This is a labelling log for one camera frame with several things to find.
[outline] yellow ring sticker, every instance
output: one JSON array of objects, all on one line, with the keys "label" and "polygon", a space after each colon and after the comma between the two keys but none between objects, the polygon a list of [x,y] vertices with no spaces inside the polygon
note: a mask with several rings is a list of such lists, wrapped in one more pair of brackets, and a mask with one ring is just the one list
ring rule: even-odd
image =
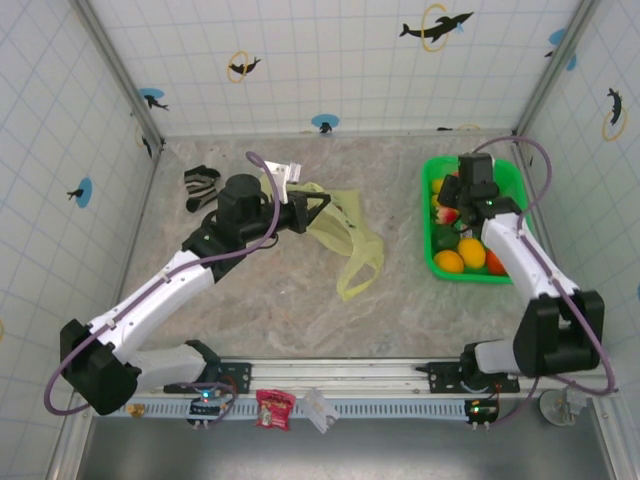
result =
[{"label": "yellow ring sticker", "polygon": [[133,131],[133,138],[139,148],[144,147],[144,143],[142,143],[142,131],[140,129],[140,125],[136,125],[136,129]]},{"label": "yellow ring sticker", "polygon": [[[238,78],[237,80],[234,80],[231,77],[231,64],[233,63],[233,61],[238,58],[240,55],[242,55],[244,57],[244,69],[242,71],[242,76],[240,78]],[[227,78],[229,79],[230,82],[232,83],[240,83],[242,80],[244,80],[244,77],[247,76],[247,68],[249,68],[249,54],[247,52],[245,52],[244,50],[240,50],[236,53],[233,54],[233,57],[231,57],[231,60],[229,60],[229,65],[227,66]]]},{"label": "yellow ring sticker", "polygon": [[435,53],[435,52],[439,52],[440,50],[442,50],[444,48],[444,46],[447,44],[447,40],[449,40],[449,34],[447,33],[444,36],[444,42],[442,42],[442,45],[440,45],[437,48],[429,47],[424,41],[424,24],[425,24],[425,21],[427,20],[427,15],[429,15],[429,12],[431,10],[433,10],[434,8],[439,8],[444,13],[447,13],[447,10],[441,4],[434,3],[433,5],[429,5],[427,7],[427,9],[424,11],[424,15],[422,15],[422,24],[420,25],[420,38],[422,39],[422,48],[424,48],[425,52],[430,52],[430,53]]},{"label": "yellow ring sticker", "polygon": [[614,140],[617,140],[620,135],[622,135],[622,132],[624,132],[624,129],[627,128],[627,120],[629,119],[629,115],[627,115],[627,109],[624,107],[620,108],[622,110],[622,113],[624,114],[624,120],[622,121],[620,131],[611,137],[607,134],[607,125],[609,124],[609,119],[613,116],[613,112],[607,113],[607,115],[604,117],[604,122],[602,122],[602,138],[605,142],[613,142]]}]

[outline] yellow plastic bag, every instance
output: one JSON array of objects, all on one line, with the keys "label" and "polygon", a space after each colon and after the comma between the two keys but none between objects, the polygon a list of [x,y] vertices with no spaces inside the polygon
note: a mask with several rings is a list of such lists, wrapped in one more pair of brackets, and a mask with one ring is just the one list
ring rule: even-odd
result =
[{"label": "yellow plastic bag", "polygon": [[[271,195],[271,185],[266,177],[261,179],[261,184],[262,191]],[[360,191],[325,192],[320,185],[311,182],[304,185],[288,185],[287,190],[331,195],[331,203],[320,212],[307,231],[329,250],[349,257],[336,285],[342,300],[346,302],[363,292],[380,274],[384,263],[384,242],[369,230],[362,218]],[[319,203],[320,200],[309,199],[309,207]],[[359,285],[349,287],[350,282],[365,265],[373,269],[372,276]]]}]

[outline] sock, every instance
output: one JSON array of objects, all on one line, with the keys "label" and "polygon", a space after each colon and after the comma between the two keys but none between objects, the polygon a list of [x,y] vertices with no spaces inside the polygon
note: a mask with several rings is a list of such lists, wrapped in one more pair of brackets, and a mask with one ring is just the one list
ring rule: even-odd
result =
[{"label": "sock", "polygon": [[189,194],[201,193],[220,179],[220,172],[213,168],[199,165],[184,172],[184,183]]},{"label": "sock", "polygon": [[216,198],[218,198],[218,191],[212,183],[209,187],[203,188],[189,196],[189,200],[187,200],[187,210],[191,213],[197,212],[202,207],[213,202]]}]

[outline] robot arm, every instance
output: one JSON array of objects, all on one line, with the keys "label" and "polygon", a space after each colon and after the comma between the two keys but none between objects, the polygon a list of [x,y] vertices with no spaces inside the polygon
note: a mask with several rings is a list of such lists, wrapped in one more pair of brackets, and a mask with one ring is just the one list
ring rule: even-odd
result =
[{"label": "robot arm", "polygon": [[[330,196],[286,192],[287,183],[297,182],[300,166],[266,163],[282,199],[276,232],[289,229],[304,233],[329,204]],[[316,200],[312,207],[309,206],[310,199]],[[274,211],[275,205],[261,192],[257,178],[244,174],[229,178],[220,191],[218,210],[204,218],[201,226],[160,272],[87,325],[74,319],[62,328],[60,356],[64,359],[90,335],[109,327],[64,369],[65,379],[101,415],[120,408],[136,391],[179,382],[218,381],[220,358],[201,342],[188,341],[161,351],[138,352],[138,348],[180,306],[213,287],[245,257],[211,264],[198,261],[242,250],[247,243],[263,237],[269,230]],[[180,273],[169,278],[167,274],[176,269],[180,269]],[[159,281],[164,283],[145,295],[149,287]],[[132,304],[134,308],[114,322],[118,312]]]},{"label": "robot arm", "polygon": [[537,377],[597,367],[595,347],[540,261],[578,306],[598,340],[604,318],[602,298],[596,292],[582,292],[542,250],[526,222],[519,224],[522,211],[512,198],[500,196],[491,156],[460,156],[459,176],[445,178],[438,201],[460,211],[462,221],[498,256],[528,302],[513,339],[465,347],[460,360],[465,384],[477,388],[485,384],[483,378],[498,372]]}]

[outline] red snack bag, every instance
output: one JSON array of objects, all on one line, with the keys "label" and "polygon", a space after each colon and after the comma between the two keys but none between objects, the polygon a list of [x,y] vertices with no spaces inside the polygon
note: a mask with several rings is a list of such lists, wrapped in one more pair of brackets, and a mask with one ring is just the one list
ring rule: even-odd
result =
[{"label": "red snack bag", "polygon": [[280,390],[258,390],[257,427],[280,428],[289,431],[289,415],[296,404],[296,396]]}]

